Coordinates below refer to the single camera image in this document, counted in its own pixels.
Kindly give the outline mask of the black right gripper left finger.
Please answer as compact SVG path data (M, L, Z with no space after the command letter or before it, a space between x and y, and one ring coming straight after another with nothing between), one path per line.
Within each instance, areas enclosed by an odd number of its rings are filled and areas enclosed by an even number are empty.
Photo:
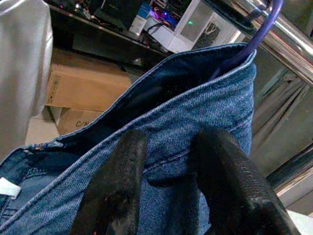
M86 188L70 235L136 235L148 137L125 133Z

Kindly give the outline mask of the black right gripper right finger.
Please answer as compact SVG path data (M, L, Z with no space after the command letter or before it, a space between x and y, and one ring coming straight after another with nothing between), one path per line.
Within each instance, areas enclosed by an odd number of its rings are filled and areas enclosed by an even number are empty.
M204 235L301 235L257 167L226 130L202 129L192 140L197 184L209 206Z

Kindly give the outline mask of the blue denim jeans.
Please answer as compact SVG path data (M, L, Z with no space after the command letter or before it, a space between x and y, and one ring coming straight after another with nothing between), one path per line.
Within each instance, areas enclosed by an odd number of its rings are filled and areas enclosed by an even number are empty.
M93 174L132 129L149 137L137 235L203 235L209 208L195 181L190 142L202 128L222 128L249 154L256 52L211 77L243 48L173 54L88 126L11 152L0 163L0 178L21 191L15 199L0 195L0 235L69 235Z

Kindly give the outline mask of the purple plastic hanger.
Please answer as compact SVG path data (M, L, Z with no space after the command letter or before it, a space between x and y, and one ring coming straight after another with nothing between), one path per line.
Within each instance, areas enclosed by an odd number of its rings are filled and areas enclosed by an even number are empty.
M254 33L250 42L245 45L245 47L237 55L223 61L213 72L210 78L214 79L239 66L259 46L278 18L283 6L283 0L267 0L265 7L258 6L256 10L252 11L246 17L232 9L227 4L218 3L217 0L209 0L209 5L212 6L213 10L215 10L223 19L230 21L246 33ZM272 9L270 10L267 18L263 21L263 23L261 23L260 28L255 30L251 21L258 18L262 14L262 11L268 9L270 6L272 6Z

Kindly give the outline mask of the cardboard box with black print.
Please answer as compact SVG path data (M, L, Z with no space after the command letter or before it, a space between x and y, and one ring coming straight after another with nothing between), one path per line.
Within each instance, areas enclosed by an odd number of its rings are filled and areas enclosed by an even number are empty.
M102 114L102 111L59 108L50 106L59 135L79 130Z

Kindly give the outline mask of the dark grey curtain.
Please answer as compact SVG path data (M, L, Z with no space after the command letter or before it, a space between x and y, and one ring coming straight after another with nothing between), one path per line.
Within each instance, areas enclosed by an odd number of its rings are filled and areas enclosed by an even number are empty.
M284 73L257 103L251 159L268 176L313 142L313 86Z

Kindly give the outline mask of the large brown cardboard box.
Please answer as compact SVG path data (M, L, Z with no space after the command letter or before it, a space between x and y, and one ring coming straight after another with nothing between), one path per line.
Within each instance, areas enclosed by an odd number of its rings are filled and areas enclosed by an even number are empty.
M131 85L117 64L54 48L46 105L104 111Z

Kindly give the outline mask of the black desk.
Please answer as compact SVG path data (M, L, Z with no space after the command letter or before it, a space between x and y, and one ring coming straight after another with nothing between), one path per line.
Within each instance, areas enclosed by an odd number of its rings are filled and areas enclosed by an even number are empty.
M51 13L54 46L149 69L172 55L148 33L136 35L120 19L101 12L103 0L44 0Z

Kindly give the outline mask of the white printed t-shirt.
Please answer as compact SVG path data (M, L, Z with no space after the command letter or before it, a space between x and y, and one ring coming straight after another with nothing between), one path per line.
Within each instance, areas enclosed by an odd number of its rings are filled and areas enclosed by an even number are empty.
M0 0L0 160L25 144L45 106L52 45L43 0Z

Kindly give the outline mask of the white and blue carton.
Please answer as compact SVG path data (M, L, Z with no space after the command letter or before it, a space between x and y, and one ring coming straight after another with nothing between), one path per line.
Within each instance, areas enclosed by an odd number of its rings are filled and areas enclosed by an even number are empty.
M135 35L139 36L147 22L147 18L150 15L151 6L144 2L142 3L139 11L137 12L137 15L135 16L129 31L131 33L134 33Z

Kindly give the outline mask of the chrome clothes rack black frame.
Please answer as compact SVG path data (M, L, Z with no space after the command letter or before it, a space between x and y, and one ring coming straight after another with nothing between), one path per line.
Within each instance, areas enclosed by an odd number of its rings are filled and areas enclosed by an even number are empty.
M209 0L204 0L204 2L209 5ZM244 17L256 10L258 6L265 7L267 4L267 0L217 0L217 2L227 4ZM260 28L271 9L272 6L251 21L255 30ZM235 27L250 39L254 36L254 33L246 33L239 27ZM313 42L281 13L259 46L313 87Z

